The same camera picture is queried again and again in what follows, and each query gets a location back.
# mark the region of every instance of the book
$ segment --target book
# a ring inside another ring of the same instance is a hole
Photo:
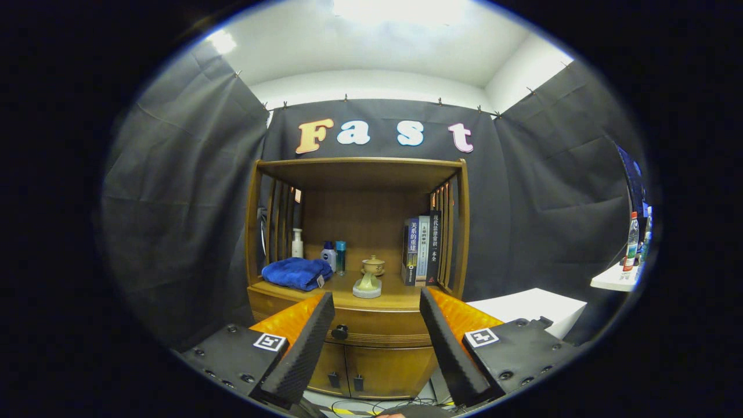
[[[430,210],[431,216],[429,226],[428,242],[428,269],[426,273],[426,286],[434,286],[438,282],[438,265],[441,257],[441,211]]]
[[[418,217],[418,264],[415,267],[415,281],[417,282],[425,283],[426,274],[428,274],[428,230],[430,219],[431,216],[428,215],[420,215]]]
[[[405,286],[415,285],[415,268],[418,264],[418,218],[405,220],[403,228],[403,262],[400,276]]]

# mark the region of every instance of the wooden cabinet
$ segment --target wooden cabinet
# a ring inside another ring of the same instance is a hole
[[[322,289],[304,292],[273,285],[259,274],[261,242],[255,213],[261,185],[269,184],[266,260],[291,256],[292,228],[302,228],[305,258],[319,258],[325,241],[347,242],[345,276],[335,274]],[[297,191],[299,204],[294,204]],[[335,319],[348,336],[326,337],[310,389],[368,399],[416,396],[435,368],[435,356],[419,312],[421,288],[400,275],[403,222],[427,209],[441,210],[441,262],[437,286],[461,298],[467,273],[470,210],[467,165],[460,161],[408,158],[301,158],[257,161],[248,190],[247,293],[257,321],[323,292],[333,292]],[[384,260],[382,295],[353,296],[363,275],[361,260]],[[363,389],[354,377],[361,375]]]
[[[345,355],[354,398],[414,398],[436,368],[433,347],[387,350],[346,346]]]
[[[308,388],[336,396],[350,396],[343,345],[323,344]]]

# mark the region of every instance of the small teapot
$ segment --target small teapot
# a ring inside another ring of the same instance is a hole
[[[377,259],[377,256],[372,255],[370,259],[363,260],[362,263],[365,273],[372,273],[374,276],[384,274],[384,261]]]

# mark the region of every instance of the blue towel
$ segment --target blue towel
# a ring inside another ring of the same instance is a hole
[[[325,260],[291,257],[265,266],[261,274],[273,284],[309,292],[319,287],[317,278],[321,274],[324,280],[329,280],[333,269]]]

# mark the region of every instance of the white table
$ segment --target white table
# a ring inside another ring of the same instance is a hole
[[[543,316],[553,322],[546,331],[563,339],[583,313],[586,302],[534,288],[467,304],[504,322]]]
[[[640,267],[642,267],[642,264],[633,267],[629,274],[622,275],[622,266],[617,263],[591,279],[591,286],[619,292],[631,292],[637,285],[637,271]]]

